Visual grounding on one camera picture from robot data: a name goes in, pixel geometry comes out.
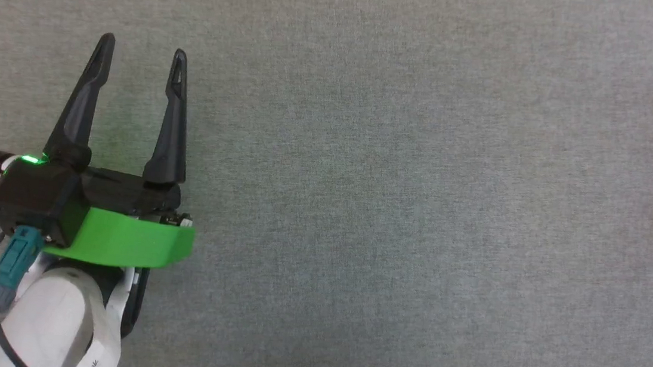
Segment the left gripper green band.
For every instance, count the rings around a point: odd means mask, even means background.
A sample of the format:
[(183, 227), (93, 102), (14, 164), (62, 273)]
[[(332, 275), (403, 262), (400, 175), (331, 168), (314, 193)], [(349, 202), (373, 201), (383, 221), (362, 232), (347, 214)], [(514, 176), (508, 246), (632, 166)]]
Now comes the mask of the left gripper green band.
[[(48, 162), (87, 168), (92, 158), (89, 138), (100, 89), (109, 80), (116, 38), (103, 34), (70, 94), (44, 146)], [(71, 246), (46, 245), (60, 258), (100, 266), (163, 268), (187, 258), (195, 228), (178, 208), (186, 177), (187, 55), (177, 49), (165, 88), (167, 107), (153, 155), (143, 178), (109, 169), (88, 168), (82, 174), (84, 194), (91, 203)]]

